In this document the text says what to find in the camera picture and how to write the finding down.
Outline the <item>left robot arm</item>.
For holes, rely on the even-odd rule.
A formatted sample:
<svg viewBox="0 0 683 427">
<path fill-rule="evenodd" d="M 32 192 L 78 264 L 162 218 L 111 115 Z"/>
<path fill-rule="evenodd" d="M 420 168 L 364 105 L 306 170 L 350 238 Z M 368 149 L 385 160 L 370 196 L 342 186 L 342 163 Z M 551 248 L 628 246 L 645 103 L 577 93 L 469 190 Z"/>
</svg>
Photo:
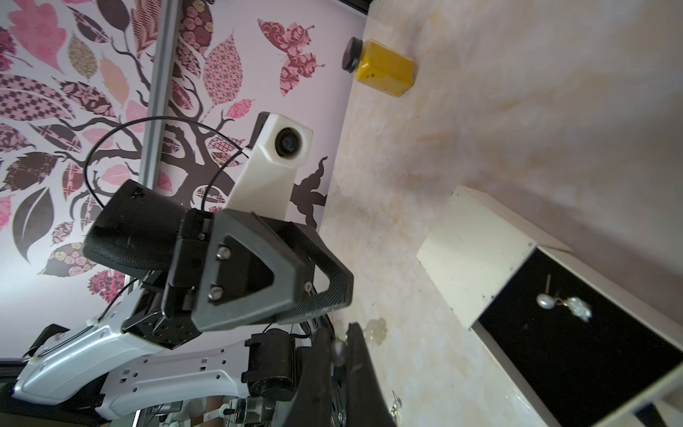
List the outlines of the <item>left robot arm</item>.
<svg viewBox="0 0 683 427">
<path fill-rule="evenodd" d="M 207 395 L 295 389 L 295 344 L 283 331 L 174 357 L 201 334 L 300 323 L 343 308 L 353 276 L 316 230 L 274 215 L 187 209 L 126 181 L 88 232 L 89 261 L 140 287 L 81 331 L 52 325 L 28 352 L 15 400 L 57 419 L 96 423 Z"/>
</svg>

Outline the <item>aluminium rail left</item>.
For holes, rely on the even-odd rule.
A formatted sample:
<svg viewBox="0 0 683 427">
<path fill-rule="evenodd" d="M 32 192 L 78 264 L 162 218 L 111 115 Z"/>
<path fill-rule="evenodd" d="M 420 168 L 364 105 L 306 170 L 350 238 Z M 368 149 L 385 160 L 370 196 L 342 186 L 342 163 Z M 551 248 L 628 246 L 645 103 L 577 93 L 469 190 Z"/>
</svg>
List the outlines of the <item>aluminium rail left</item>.
<svg viewBox="0 0 683 427">
<path fill-rule="evenodd" d="M 144 123 L 139 172 L 139 183 L 150 189 L 155 188 L 158 179 L 158 162 L 165 134 L 165 120 L 162 116 L 165 115 L 171 91 L 181 7 L 180 0 L 162 1 L 158 18 L 159 33 L 147 109 L 148 117 L 152 117 L 152 120 Z"/>
</svg>

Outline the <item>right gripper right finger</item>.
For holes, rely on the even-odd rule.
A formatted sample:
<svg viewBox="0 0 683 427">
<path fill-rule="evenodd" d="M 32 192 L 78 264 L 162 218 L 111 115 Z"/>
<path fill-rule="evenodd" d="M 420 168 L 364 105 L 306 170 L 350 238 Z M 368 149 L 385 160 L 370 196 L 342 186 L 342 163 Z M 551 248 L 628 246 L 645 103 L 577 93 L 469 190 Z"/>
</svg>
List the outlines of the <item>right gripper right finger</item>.
<svg viewBox="0 0 683 427">
<path fill-rule="evenodd" d="M 343 347 L 347 426 L 394 427 L 359 323 L 350 323 Z"/>
</svg>

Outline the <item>yellow spice jar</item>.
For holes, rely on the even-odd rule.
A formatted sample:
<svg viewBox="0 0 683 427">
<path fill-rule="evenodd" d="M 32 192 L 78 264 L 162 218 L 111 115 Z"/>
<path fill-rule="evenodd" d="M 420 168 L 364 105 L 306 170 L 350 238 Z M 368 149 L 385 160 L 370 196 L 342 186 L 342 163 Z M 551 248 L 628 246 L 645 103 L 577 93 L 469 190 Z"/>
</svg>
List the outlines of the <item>yellow spice jar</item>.
<svg viewBox="0 0 683 427">
<path fill-rule="evenodd" d="M 357 37 L 348 42 L 341 67 L 359 83 L 393 97 L 405 94 L 416 75 L 411 59 L 372 39 Z"/>
</svg>

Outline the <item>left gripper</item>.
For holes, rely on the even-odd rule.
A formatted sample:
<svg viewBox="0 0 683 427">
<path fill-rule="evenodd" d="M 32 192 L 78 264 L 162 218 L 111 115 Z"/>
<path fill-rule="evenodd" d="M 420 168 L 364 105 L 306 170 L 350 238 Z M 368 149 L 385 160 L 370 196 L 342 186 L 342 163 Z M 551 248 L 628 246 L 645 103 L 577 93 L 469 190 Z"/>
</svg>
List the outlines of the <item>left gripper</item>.
<svg viewBox="0 0 683 427">
<path fill-rule="evenodd" d="M 349 306 L 353 295 L 351 271 L 313 227 L 187 210 L 133 180 L 103 208 L 83 254 L 132 277 L 147 272 L 122 331 L 167 350 L 199 331 L 299 323 Z"/>
</svg>

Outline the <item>crystal earring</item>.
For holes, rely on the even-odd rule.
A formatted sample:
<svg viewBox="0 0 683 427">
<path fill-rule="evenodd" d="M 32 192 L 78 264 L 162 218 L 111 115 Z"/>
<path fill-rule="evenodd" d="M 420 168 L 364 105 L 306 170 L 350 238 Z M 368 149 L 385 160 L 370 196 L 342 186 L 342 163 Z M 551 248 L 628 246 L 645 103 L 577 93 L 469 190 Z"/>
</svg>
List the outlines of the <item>crystal earring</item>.
<svg viewBox="0 0 683 427">
<path fill-rule="evenodd" d="M 583 322 L 588 323 L 592 320 L 592 308 L 581 298 L 567 298 L 567 300 L 564 301 L 564 305 L 576 318 L 583 320 Z"/>
</svg>

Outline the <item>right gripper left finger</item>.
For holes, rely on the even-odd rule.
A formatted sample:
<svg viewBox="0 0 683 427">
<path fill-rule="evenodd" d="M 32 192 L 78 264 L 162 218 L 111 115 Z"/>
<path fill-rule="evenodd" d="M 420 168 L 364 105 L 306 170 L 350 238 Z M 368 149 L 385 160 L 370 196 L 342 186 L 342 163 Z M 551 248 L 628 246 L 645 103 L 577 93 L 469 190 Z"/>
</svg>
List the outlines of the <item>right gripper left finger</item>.
<svg viewBox="0 0 683 427">
<path fill-rule="evenodd" d="M 341 367 L 331 363 L 330 346 L 336 340 L 329 328 L 316 332 L 304 364 L 300 384 L 284 426 L 341 426 Z"/>
</svg>

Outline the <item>pearl earring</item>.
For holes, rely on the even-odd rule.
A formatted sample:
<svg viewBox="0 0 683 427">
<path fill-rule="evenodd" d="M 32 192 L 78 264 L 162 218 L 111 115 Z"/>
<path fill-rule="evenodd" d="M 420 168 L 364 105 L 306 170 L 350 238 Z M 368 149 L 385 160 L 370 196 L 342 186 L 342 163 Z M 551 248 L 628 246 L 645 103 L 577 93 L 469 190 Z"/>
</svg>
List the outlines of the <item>pearl earring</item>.
<svg viewBox="0 0 683 427">
<path fill-rule="evenodd" d="M 560 297 L 558 292 L 553 293 L 551 291 L 551 281 L 552 276 L 548 274 L 544 282 L 544 291 L 535 298 L 537 305 L 546 311 L 553 310 L 556 307 L 567 306 L 565 300 Z"/>
</svg>

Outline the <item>small earring near rail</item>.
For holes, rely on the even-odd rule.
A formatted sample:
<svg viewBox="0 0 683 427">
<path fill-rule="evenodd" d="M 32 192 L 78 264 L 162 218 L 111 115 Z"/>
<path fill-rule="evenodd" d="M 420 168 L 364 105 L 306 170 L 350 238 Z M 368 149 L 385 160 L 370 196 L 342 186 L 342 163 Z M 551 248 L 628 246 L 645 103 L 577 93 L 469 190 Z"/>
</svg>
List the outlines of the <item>small earring near rail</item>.
<svg viewBox="0 0 683 427">
<path fill-rule="evenodd" d="M 390 416 L 391 419 L 396 427 L 400 427 L 401 425 L 401 414 L 400 414 L 400 409 L 402 409 L 403 403 L 401 398 L 398 396 L 395 391 L 392 392 L 392 398 L 393 402 L 391 405 L 390 409 Z"/>
</svg>

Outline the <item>cream drawer jewelry box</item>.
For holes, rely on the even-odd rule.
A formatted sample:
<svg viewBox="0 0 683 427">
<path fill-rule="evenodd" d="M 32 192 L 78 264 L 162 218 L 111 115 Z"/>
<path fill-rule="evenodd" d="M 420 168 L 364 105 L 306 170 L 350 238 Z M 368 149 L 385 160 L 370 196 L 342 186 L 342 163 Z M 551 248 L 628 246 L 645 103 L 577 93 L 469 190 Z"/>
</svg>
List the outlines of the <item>cream drawer jewelry box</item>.
<svg viewBox="0 0 683 427">
<path fill-rule="evenodd" d="M 459 323 L 549 426 L 663 426 L 682 388 L 682 328 L 484 192 L 457 188 L 417 254 Z M 536 303 L 551 291 L 592 308 Z"/>
</svg>

